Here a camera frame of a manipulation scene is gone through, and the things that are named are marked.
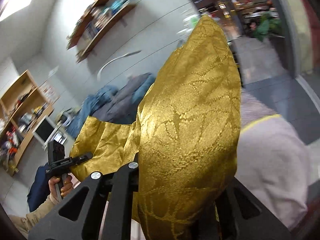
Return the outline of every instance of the gold pillow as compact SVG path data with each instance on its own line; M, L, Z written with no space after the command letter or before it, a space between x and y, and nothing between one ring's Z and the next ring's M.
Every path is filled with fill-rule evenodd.
M221 28L204 16L159 71L136 122L87 119L70 155L90 150L94 157L72 172L79 180L110 173L139 152L138 214L146 239L191 239L190 225L236 172L239 108L232 53Z

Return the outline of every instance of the wooden shelf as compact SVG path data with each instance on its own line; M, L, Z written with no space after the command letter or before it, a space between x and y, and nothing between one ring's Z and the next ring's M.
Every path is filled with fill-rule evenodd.
M49 116L52 112L53 112L53 107L52 107L52 105L49 104L49 106L46 109L44 109L43 113L39 116L37 121L33 124L33 126L28 131L28 133L24 136L24 139L21 142L16 155L14 156L14 162L15 162L16 166L18 165L18 163L23 155L23 152L26 150L29 142L31 141L31 139L33 137L32 131L33 131L34 127L44 118L44 116L46 116L46 115Z
M37 90L37 88L35 87L35 88L32 90L32 92L27 96L27 98L21 103L21 105L18 106L18 108L16 109L16 111L14 111L14 113L11 115L11 117L13 117L13 116L19 111L19 109L23 107L25 101L28 101L28 98L30 98L30 97L32 96L32 94L33 94L36 90Z
M26 97L21 105L14 111L11 116L9 116L9 113L16 105L18 98L30 91L31 93ZM23 116L25 113L31 113L31 109L42 106L46 102L47 99L37 87L37 84L32 78L30 72L26 70L0 98L0 105L2 107L2 109L0 110L0 118L4 119L5 121L4 113L8 116L8 122L6 123L4 130L0 133L0 145L2 145L2 143L6 140L5 134L11 128L11 126L14 126L17 131L19 130L17 123L21 116ZM23 140L13 158L15 166L18 165L24 151L33 138L32 131L34 127L44 118L45 115L50 115L52 112L53 106L49 104L43 111L41 116L32 124L31 129L26 134L22 134ZM14 169L8 170L8 173L11 176L14 175L14 172Z
M32 109L42 106L46 101L41 96L41 92L36 89L34 90L23 103L18 107L18 109L12 115L12 119L18 123L19 118L22 117L25 113L32 113Z
M9 114L17 103L20 96L30 92L32 87L36 87L30 73L25 71L18 79L7 89L1 98L2 104Z
M93 40L89 43L87 48L82 52L80 56L79 62L83 61L88 57L90 52L94 49L94 47L98 44L98 42L103 38L103 36L128 12L130 12L136 5L135 4L127 4L123 6L115 15L113 15L110 20L108 20L105 25L101 28L101 30L97 33L97 35L93 38Z
M92 8L105 5L109 0L95 0L92 4ZM74 32L73 36L71 37L70 45L67 49L71 49L72 47L76 46L84 33L86 26L93 20L93 16L90 12L83 16L82 22L76 27L76 31Z

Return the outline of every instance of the silver screw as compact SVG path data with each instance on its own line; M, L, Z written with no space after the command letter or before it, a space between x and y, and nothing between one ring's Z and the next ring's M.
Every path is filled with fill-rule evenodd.
M138 168L139 164L136 162L132 162L132 163L129 163L128 166L130 169L135 169L135 168Z
M94 172L91 174L91 178L92 179L99 179L101 177L101 173L100 172Z

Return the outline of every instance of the wall shelf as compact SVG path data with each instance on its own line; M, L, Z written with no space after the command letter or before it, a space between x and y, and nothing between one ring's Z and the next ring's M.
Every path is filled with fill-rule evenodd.
M101 28L101 30L97 33L97 35L93 38L93 40L89 43L86 49L82 52L79 58L79 62L83 61L88 57L90 52L94 49L94 47L98 44L98 42L103 38L103 36L128 12L130 12L136 5L135 4L127 4L124 5L116 14L114 14L110 20L108 20L105 25Z
M97 6L105 5L109 0L95 0L95 2L92 4L92 8L95 8ZM93 20L93 16L90 12L88 12L86 15L83 16L82 22L77 25L76 31L74 32L73 36L70 39L70 45L67 49L71 49L72 47L76 46L84 33L84 30L86 26Z

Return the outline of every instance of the green plant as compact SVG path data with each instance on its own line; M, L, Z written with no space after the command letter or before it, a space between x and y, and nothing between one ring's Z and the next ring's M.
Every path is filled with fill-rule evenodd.
M281 20L271 17L269 12L261 16L261 25L255 29L253 36L259 41L263 41L269 33L282 35Z

